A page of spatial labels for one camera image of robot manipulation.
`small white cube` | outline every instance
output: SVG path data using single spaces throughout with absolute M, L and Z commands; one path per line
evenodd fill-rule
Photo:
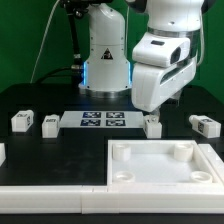
M 34 113 L 32 110 L 19 111 L 12 119 L 13 132 L 26 132 L 33 124 Z
M 57 138 L 60 129 L 60 117 L 57 115 L 46 116 L 42 124 L 43 138 Z
M 160 122 L 150 122 L 149 115 L 144 117 L 144 131 L 147 138 L 161 138 L 162 124 Z
M 4 163 L 5 158 L 5 145 L 0 143 L 0 166 Z
M 206 138 L 220 137 L 221 124 L 207 116 L 192 115 L 189 118 L 192 129 Z

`black cable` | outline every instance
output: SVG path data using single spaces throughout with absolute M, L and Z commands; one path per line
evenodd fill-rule
M 214 4 L 216 0 L 205 0 L 202 5 L 202 13 L 206 13 Z
M 73 53 L 74 53 L 74 55 L 79 55 L 80 49 L 79 49 L 79 44 L 78 44 L 78 34 L 77 34 L 77 30 L 76 30 L 76 24 L 74 21 L 74 15 L 69 14 L 69 11 L 67 11 L 67 15 L 68 15 L 68 21 L 69 21 L 69 25 L 70 25 Z
M 55 75 L 56 73 L 58 72 L 62 72 L 62 71 L 71 71 L 71 67 L 63 67 L 63 68 L 58 68 L 58 69 L 55 69 L 51 72 L 48 72 L 46 75 L 44 75 L 43 77 L 39 78 L 35 83 L 42 83 L 45 79 L 47 78 L 51 78 L 51 77 L 62 77 L 62 75 Z

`black table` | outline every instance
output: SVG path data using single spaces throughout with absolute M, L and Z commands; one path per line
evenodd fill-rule
M 27 133 L 13 133 L 11 118 L 20 110 L 34 111 Z M 129 96 L 97 99 L 79 95 L 60 84 L 19 84 L 0 94 L 0 142 L 7 159 L 0 168 L 1 186 L 106 185 L 107 141 L 146 139 L 144 131 L 131 129 L 61 129 L 57 139 L 43 139 L 41 124 L 46 115 L 64 111 L 137 111 Z M 206 115 L 224 123 L 224 105 L 201 87 L 184 89 L 179 106 L 173 101 L 161 107 L 162 139 L 209 143 L 224 160 L 223 129 L 220 138 L 207 139 L 192 131 L 192 114 Z M 121 214 L 121 215 L 1 215 L 0 223 L 223 223 L 224 215 Z

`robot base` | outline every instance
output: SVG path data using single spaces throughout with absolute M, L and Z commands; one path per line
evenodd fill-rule
M 80 94 L 85 94 L 85 95 L 91 96 L 91 97 L 114 99 L 114 98 L 118 98 L 118 97 L 121 97 L 121 96 L 130 95 L 131 94 L 131 89 L 128 88 L 126 90 L 111 91 L 111 92 L 95 91 L 95 90 L 86 89 L 83 85 L 80 84 L 79 85 L 79 92 L 80 92 Z

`cable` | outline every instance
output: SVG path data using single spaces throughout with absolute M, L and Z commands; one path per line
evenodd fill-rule
M 205 57 L 205 37 L 204 37 L 202 13 L 200 14 L 200 20 L 201 20 L 201 29 L 200 29 L 201 55 L 200 55 L 200 60 L 197 63 L 197 67 L 202 64 L 204 57 Z
M 49 30 L 53 15 L 55 13 L 55 10 L 56 10 L 59 3 L 60 3 L 60 0 L 57 0 L 56 3 L 54 4 L 52 10 L 51 10 L 51 13 L 50 13 L 50 16 L 49 16 L 49 19 L 48 19 L 48 22 L 47 22 L 47 26 L 45 28 L 44 36 L 43 36 L 43 39 L 42 39 L 41 47 L 40 47 L 40 50 L 39 50 L 39 53 L 38 53 L 38 56 L 37 56 L 37 59 L 36 59 L 35 65 L 34 65 L 34 69 L 33 69 L 33 73 L 32 73 L 30 83 L 33 83 L 34 76 L 35 76 L 36 69 L 37 69 L 37 65 L 39 63 L 40 56 L 42 54 L 43 47 L 44 47 L 44 44 L 45 44 L 45 40 L 46 40 L 46 37 L 47 37 L 47 34 L 48 34 L 48 30 Z
M 43 77 L 39 78 L 35 83 L 41 83 L 43 82 L 45 79 L 47 78 L 51 78 L 51 77 L 62 77 L 62 76 L 68 76 L 68 75 L 55 75 L 58 72 L 62 72 L 62 71 L 68 71 L 68 70 L 72 70 L 71 67 L 64 67 L 64 68 L 58 68 L 55 69 L 51 72 L 48 72 L 46 75 L 44 75 Z

